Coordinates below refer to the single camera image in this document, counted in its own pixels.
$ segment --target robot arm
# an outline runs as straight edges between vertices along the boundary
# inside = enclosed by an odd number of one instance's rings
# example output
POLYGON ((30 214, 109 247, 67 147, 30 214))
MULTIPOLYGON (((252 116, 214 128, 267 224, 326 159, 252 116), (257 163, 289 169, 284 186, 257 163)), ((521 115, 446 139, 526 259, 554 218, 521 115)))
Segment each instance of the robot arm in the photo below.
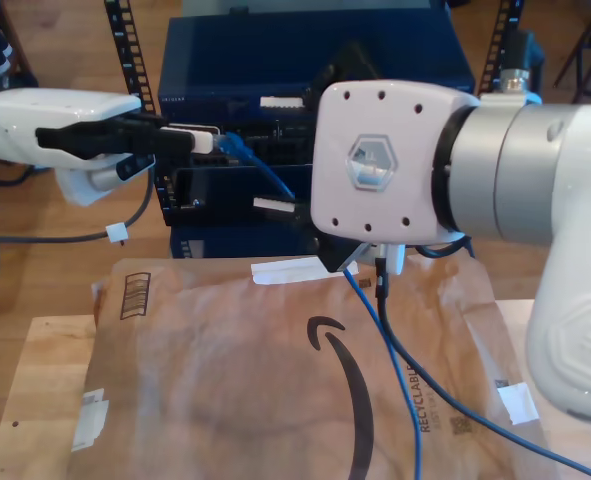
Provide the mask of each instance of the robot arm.
POLYGON ((54 168, 66 199, 87 206, 151 168, 156 154, 212 150, 212 138, 140 108, 131 95, 6 90, 0 78, 0 160, 54 168))
POLYGON ((478 100, 409 82, 333 85, 320 103, 311 217, 368 244, 464 233, 550 244, 528 362, 552 403, 591 421, 591 106, 537 103, 519 88, 478 100))

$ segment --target metal connector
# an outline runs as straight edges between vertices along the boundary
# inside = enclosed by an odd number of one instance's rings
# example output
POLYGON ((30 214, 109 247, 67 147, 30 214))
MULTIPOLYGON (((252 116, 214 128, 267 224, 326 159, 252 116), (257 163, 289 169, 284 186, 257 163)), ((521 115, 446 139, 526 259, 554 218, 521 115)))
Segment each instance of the metal connector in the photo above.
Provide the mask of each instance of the metal connector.
POLYGON ((503 70, 500 76, 499 88, 503 93, 528 92, 528 70, 508 69, 503 70))

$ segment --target wooden table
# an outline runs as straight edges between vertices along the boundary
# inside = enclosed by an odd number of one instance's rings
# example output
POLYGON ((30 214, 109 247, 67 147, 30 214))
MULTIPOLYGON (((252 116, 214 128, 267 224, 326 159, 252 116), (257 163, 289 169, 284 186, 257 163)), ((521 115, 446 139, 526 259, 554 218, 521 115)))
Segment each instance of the wooden table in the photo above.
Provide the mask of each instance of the wooden table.
MULTIPOLYGON (((591 425, 556 410, 533 386, 524 336, 532 300, 497 302, 531 386, 549 447, 591 467, 591 425)), ((0 426, 0 480, 59 480, 77 426, 95 324, 92 315, 33 320, 0 426)), ((566 467, 566 479, 585 478, 566 467)))

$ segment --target black cable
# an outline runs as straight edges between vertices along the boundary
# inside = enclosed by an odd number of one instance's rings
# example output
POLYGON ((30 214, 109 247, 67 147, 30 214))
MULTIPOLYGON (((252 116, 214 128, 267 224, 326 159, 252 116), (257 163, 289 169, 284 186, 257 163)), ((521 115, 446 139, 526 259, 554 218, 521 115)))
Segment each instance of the black cable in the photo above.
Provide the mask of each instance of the black cable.
MULTIPOLYGON (((148 185, 146 187, 146 193, 144 194, 144 200, 139 206, 137 211, 131 218, 124 222, 126 227, 133 225, 139 218, 144 214, 153 194, 154 185, 154 173, 153 169, 148 170, 148 185)), ((77 237, 0 237, 0 243, 14 243, 14 244, 59 244, 59 243, 81 243, 81 242, 92 242, 101 238, 108 237, 106 231, 91 233, 89 235, 80 235, 77 237)))
POLYGON ((382 328, 391 340, 395 351, 400 354, 404 361, 408 365, 410 365, 413 370, 415 370, 415 372, 426 382, 426 384, 429 387, 431 387, 451 407, 463 413, 471 420, 495 432, 496 434, 504 437, 505 439, 521 447, 526 448, 527 450, 530 450, 533 453, 537 453, 538 455, 559 462, 563 465, 571 467, 577 470, 578 472, 581 472, 591 477, 590 468, 580 463, 574 462, 573 460, 570 460, 566 457, 558 455, 557 453, 553 453, 549 450, 546 450, 545 448, 542 448, 539 445, 529 442, 528 440, 518 437, 514 433, 509 432, 508 430, 500 427, 499 425, 496 425, 490 420, 477 414, 465 405, 462 405, 459 401, 453 398, 446 390, 444 390, 444 388, 442 388, 442 386, 439 383, 437 383, 437 381, 433 379, 433 377, 431 377, 429 373, 426 370, 424 370, 424 368, 419 363, 417 363, 417 361, 408 353, 408 351, 406 351, 399 339, 395 336, 395 333, 393 332, 391 324, 388 320, 388 316, 386 314, 386 298, 388 297, 388 274, 386 273, 386 260, 379 258, 376 259, 375 267, 377 274, 377 287, 375 289, 375 297, 377 298, 377 311, 382 328))
POLYGON ((24 172, 13 180, 0 180, 0 187, 16 187, 24 183, 29 177, 35 173, 46 172, 47 170, 35 170, 33 165, 26 167, 24 172))
POLYGON ((450 245, 440 249, 430 249, 428 247, 418 246, 415 247, 415 250, 417 250, 417 253, 419 253, 421 256, 426 258, 444 258, 448 257, 449 255, 453 255, 462 248, 468 250, 468 253, 470 253, 471 257, 475 258, 473 246, 471 244, 471 237, 462 237, 450 245))

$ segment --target amazon package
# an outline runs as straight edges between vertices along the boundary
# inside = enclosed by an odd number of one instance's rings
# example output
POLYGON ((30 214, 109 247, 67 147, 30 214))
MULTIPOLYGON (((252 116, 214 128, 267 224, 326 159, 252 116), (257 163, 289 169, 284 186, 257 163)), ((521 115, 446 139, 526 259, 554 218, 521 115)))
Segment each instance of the amazon package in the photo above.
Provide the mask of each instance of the amazon package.
MULTIPOLYGON (((114 267, 86 379, 107 408, 72 453, 69 479, 412 478, 411 417, 349 283, 320 279, 312 260, 251 268, 261 262, 114 267)), ((374 271, 359 268, 375 304, 374 271)), ((391 278, 388 313, 448 392, 546 446, 534 406, 500 394, 524 384, 481 264, 463 253, 407 258, 391 278)), ((550 461, 474 423, 402 367, 421 425, 423 478, 558 478, 550 461)))

